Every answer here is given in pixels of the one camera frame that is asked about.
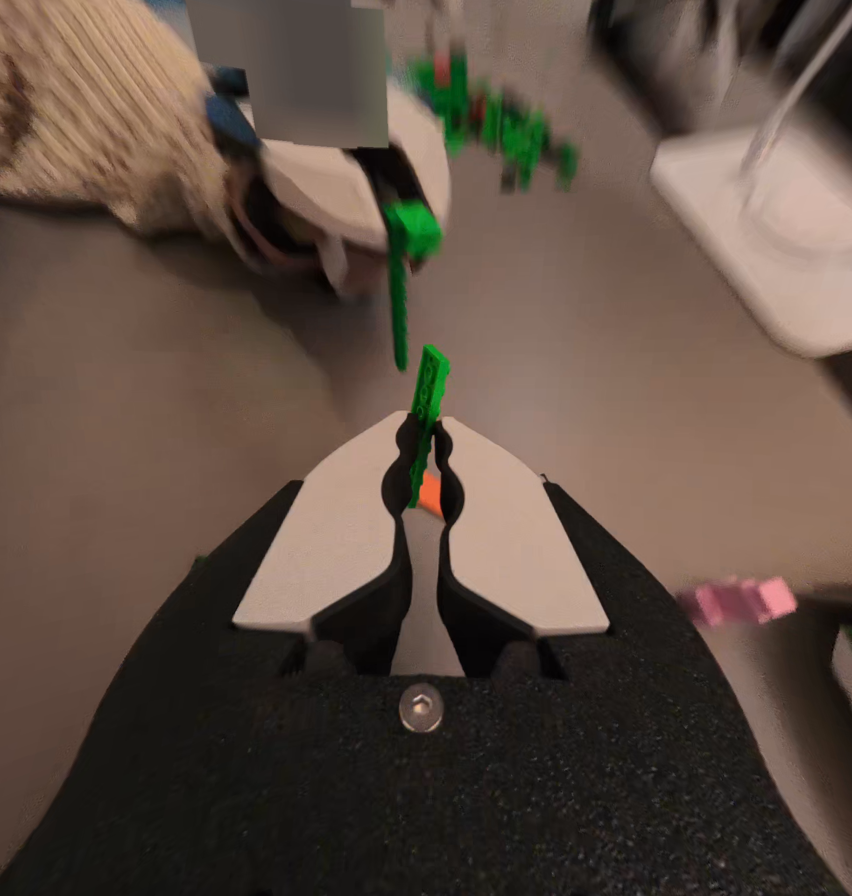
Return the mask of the white book stand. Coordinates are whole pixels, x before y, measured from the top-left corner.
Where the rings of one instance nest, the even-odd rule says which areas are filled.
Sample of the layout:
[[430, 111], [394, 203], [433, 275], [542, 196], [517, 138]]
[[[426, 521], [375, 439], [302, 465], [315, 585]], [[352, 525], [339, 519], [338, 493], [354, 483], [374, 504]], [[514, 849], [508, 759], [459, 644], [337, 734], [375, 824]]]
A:
[[852, 37], [852, 2], [761, 122], [663, 140], [651, 180], [768, 337], [852, 352], [852, 147], [803, 108]]

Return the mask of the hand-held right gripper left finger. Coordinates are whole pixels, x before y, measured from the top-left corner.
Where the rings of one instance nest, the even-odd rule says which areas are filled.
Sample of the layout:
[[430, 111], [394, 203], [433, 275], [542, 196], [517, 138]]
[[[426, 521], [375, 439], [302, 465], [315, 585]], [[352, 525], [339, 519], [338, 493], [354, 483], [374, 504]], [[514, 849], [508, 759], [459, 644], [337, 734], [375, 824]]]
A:
[[412, 599], [402, 515], [416, 418], [395, 411], [304, 478], [231, 622], [342, 646], [360, 674], [388, 676]]

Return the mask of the pink lego pig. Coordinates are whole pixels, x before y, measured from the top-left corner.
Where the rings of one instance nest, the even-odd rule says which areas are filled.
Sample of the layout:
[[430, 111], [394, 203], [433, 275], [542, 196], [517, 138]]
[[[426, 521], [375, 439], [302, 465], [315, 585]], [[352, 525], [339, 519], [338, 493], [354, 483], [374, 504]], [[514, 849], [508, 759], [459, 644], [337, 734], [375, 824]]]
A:
[[798, 608], [795, 595], [782, 577], [706, 581], [676, 592], [675, 600], [697, 628], [733, 623], [764, 625]]

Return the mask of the green lego plate assembly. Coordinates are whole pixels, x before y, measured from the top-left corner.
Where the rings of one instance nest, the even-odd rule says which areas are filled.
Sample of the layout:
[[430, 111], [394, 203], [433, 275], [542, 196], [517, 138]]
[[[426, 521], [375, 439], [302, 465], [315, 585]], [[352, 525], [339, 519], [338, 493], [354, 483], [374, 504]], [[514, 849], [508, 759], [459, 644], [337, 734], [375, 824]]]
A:
[[409, 278], [437, 254], [444, 234], [432, 211], [420, 200], [398, 200], [387, 204], [383, 211], [394, 363], [404, 373], [409, 365]]

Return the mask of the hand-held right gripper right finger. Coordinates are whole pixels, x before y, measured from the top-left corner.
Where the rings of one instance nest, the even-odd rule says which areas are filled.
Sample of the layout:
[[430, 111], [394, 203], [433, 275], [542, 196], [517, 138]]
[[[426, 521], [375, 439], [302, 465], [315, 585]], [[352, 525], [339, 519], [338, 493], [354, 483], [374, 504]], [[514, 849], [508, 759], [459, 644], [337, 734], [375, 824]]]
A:
[[490, 677], [509, 644], [609, 633], [550, 484], [453, 417], [437, 424], [434, 445], [444, 518], [437, 607], [465, 676]]

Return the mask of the person's left forearm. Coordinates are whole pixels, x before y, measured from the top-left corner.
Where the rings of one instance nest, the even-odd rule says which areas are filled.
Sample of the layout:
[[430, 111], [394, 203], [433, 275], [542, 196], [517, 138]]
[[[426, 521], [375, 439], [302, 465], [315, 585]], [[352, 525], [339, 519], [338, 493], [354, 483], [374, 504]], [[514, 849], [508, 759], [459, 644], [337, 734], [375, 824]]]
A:
[[0, 1], [0, 200], [99, 208], [249, 252], [202, 64], [144, 2]]

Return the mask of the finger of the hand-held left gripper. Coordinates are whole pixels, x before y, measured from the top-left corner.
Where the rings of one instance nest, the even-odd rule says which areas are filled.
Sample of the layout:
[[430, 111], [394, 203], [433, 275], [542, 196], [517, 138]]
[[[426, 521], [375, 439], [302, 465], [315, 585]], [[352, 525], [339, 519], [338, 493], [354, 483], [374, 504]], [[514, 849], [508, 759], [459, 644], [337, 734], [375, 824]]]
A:
[[275, 198], [317, 232], [320, 245], [351, 245], [366, 252], [386, 253], [385, 220], [359, 155], [390, 148], [387, 144], [347, 151], [262, 140], [260, 165]]
[[446, 226], [452, 182], [443, 123], [419, 97], [397, 83], [388, 83], [387, 124], [390, 145], [406, 156], [424, 202], [439, 225]]

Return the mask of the person's left hand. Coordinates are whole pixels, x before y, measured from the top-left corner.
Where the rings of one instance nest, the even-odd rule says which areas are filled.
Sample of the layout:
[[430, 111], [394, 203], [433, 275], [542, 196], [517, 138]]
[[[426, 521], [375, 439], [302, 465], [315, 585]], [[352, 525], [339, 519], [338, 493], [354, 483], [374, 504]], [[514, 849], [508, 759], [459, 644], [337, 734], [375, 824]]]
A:
[[249, 161], [232, 161], [225, 177], [226, 210], [240, 248], [267, 273], [320, 273], [316, 229], [286, 209]]

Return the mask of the pile of lego pieces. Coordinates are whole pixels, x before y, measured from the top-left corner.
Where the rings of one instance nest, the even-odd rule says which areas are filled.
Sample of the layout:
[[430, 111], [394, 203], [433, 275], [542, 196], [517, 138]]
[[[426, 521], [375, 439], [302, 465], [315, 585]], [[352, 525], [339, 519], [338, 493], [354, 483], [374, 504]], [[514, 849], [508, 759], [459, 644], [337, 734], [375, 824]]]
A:
[[571, 189], [580, 161], [577, 146], [554, 136], [542, 109], [472, 79], [464, 50], [413, 57], [402, 82], [437, 117], [449, 153], [474, 145], [498, 159], [502, 193], [527, 192], [541, 168], [553, 173], [557, 190]]

